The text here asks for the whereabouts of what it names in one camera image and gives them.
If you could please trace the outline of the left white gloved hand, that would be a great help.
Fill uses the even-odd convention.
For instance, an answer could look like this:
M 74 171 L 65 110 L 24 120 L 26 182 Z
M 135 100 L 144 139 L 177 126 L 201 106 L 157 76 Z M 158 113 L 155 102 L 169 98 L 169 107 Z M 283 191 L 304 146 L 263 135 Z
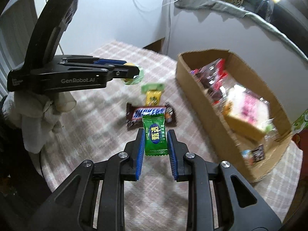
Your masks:
M 39 95 L 33 92 L 10 92 L 4 100 L 4 118 L 21 129 L 24 148 L 38 154 L 50 132 L 61 129 L 61 115 L 72 111 L 77 102 L 70 92 Z

